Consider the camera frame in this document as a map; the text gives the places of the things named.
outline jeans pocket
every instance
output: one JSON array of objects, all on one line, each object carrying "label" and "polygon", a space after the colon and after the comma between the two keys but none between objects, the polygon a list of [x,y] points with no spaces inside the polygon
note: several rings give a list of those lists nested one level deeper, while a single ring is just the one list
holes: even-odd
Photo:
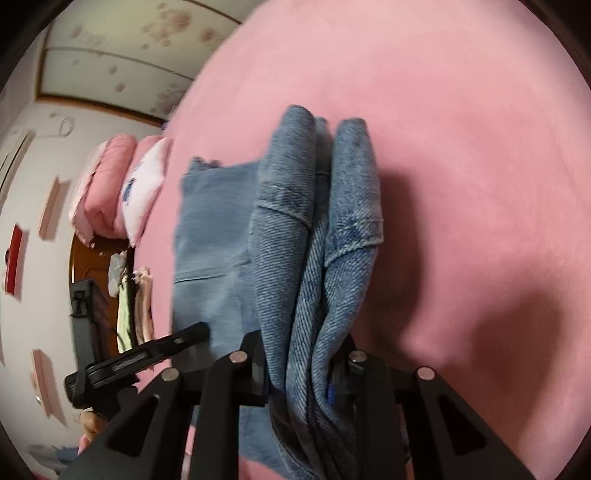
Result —
[{"label": "jeans pocket", "polygon": [[244,335],[243,304],[237,289],[239,267],[184,273],[173,285],[173,332],[207,323],[214,358],[237,350]]}]

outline hanging clothes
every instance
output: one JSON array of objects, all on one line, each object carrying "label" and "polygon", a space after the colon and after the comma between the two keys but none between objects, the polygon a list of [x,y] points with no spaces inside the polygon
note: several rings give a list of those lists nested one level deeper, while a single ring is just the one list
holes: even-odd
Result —
[{"label": "hanging clothes", "polygon": [[333,143],[323,119],[289,107],[259,162],[194,161],[182,189],[173,330],[208,323],[218,358],[260,329],[267,355],[271,399],[241,408],[241,455],[288,478],[352,480],[353,412],[327,391],[383,241],[365,122],[342,122]]},{"label": "hanging clothes", "polygon": [[135,336],[138,345],[154,340],[154,323],[152,321],[152,275],[148,267],[134,272],[137,285],[135,294]]},{"label": "hanging clothes", "polygon": [[119,287],[119,308],[117,310],[117,348],[119,353],[126,352],[133,348],[131,336],[131,317],[129,312],[129,303],[127,301],[129,289],[129,278],[124,275]]},{"label": "hanging clothes", "polygon": [[109,296],[114,299],[119,295],[119,287],[121,286],[121,278],[125,271],[125,264],[127,262],[127,252],[115,253],[109,259],[108,287]]}]

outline green cloth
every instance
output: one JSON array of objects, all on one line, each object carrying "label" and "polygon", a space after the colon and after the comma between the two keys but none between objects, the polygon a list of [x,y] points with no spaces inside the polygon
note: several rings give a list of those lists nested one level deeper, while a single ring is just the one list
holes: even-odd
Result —
[{"label": "green cloth", "polygon": [[131,318],[129,316],[129,302],[127,301],[128,279],[124,276],[119,287],[119,309],[117,311],[117,347],[119,353],[132,349]]}]

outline white wall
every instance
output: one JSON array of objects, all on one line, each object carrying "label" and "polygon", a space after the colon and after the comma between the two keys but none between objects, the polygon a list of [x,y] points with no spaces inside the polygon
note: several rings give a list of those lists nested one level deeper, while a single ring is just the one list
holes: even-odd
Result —
[{"label": "white wall", "polygon": [[[75,119],[67,138],[43,138],[53,133],[58,119]],[[0,421],[20,451],[31,443],[77,445],[81,427],[62,387],[63,378],[76,370],[70,335],[69,256],[73,229],[68,222],[69,204],[78,176],[92,147],[118,133],[137,138],[158,132],[156,127],[87,109],[30,103],[13,128],[29,128],[37,136],[24,157],[0,213],[1,251],[8,247],[18,223],[29,231],[23,262],[21,300],[0,293],[0,340],[4,365],[0,364]],[[66,206],[61,211],[55,240],[42,241],[38,224],[51,182],[69,180]],[[66,425],[47,418],[37,404],[29,374],[31,350],[41,349],[53,364]]]},{"label": "white wall", "polygon": [[47,29],[41,32],[19,61],[0,93],[0,141],[21,113],[35,98],[39,58]]}]

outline white pillow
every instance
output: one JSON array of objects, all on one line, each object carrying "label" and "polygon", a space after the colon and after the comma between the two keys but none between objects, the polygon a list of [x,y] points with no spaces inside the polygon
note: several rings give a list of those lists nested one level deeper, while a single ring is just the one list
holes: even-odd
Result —
[{"label": "white pillow", "polygon": [[168,138],[156,143],[134,169],[128,172],[123,183],[119,198],[122,202],[125,230],[132,247],[138,244],[144,233],[146,221],[160,192],[169,147]]}]

